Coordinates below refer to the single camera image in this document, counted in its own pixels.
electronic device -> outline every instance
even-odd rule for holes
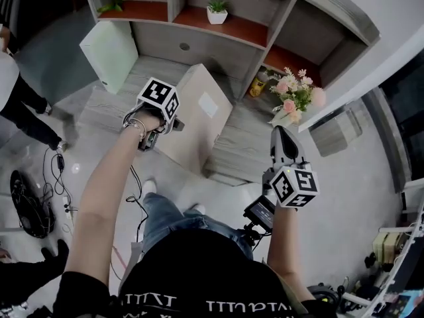
[[[156,78],[150,78],[142,91],[137,96],[136,105],[124,116],[123,125],[131,119],[132,115],[144,110],[162,120],[161,130],[155,130],[144,138],[138,145],[141,151],[153,149],[158,136],[171,131],[182,131],[184,124],[176,117],[180,106],[177,90],[174,86]]]
[[[244,237],[251,246],[263,237],[253,229],[255,226],[262,227],[266,235],[272,232],[276,206],[298,209],[319,195],[317,174],[300,143],[284,127],[272,130],[270,155],[272,167],[262,175],[262,195],[244,210],[251,221],[244,226]]]

flower bouquet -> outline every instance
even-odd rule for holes
[[[277,80],[278,83],[270,88],[270,91],[278,94],[282,105],[273,109],[277,112],[270,121],[272,126],[288,126],[292,123],[299,124],[302,112],[312,103],[314,106],[322,107],[325,104],[325,92],[320,87],[314,87],[311,78],[306,76],[306,70],[300,70],[297,79],[292,71],[285,67],[286,76],[274,74],[270,79]]]

bracelet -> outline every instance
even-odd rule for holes
[[[141,131],[141,127],[140,127],[137,123],[135,123],[134,121],[136,121],[136,122],[140,123],[140,124],[143,126],[144,132],[142,132],[142,131]],[[140,141],[142,141],[142,140],[145,138],[146,134],[147,134],[146,125],[145,125],[142,121],[140,121],[140,120],[138,120],[138,119],[135,119],[135,118],[131,118],[131,119],[129,119],[129,120],[128,120],[125,124],[124,124],[124,128],[127,128],[129,125],[132,125],[132,126],[134,126],[136,129],[140,130]]]

blue jeans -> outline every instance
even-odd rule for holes
[[[159,240],[162,240],[173,231],[206,229],[231,239],[241,248],[247,258],[253,259],[252,248],[243,238],[242,232],[234,230],[226,224],[222,224],[192,209],[181,213],[172,201],[155,193],[147,194],[143,205],[148,213],[146,226],[144,227],[143,254],[146,254]]]

white vase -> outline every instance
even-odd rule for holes
[[[283,126],[283,127],[289,127],[293,121],[289,117],[289,113],[284,111],[283,109],[280,109],[277,114],[272,118],[270,121],[270,124],[275,126]]]
[[[211,10],[209,6],[206,9],[207,9],[207,18],[209,19],[209,22],[212,25],[220,25],[224,23],[225,19],[227,18],[227,15],[228,15],[227,11],[215,13]]]

